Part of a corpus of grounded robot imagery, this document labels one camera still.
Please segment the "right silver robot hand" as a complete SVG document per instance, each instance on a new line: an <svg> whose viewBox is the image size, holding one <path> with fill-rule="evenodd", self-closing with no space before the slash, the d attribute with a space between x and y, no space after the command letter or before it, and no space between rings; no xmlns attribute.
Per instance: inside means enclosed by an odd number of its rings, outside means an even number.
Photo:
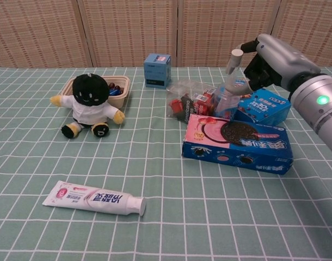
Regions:
<svg viewBox="0 0 332 261"><path fill-rule="evenodd" d="M300 51L270 34L260 34L253 41L239 44L238 49L256 55L244 70L247 80L243 85L226 84L226 90L236 96L272 84L294 93L305 81L321 75L321 69Z"/></svg>

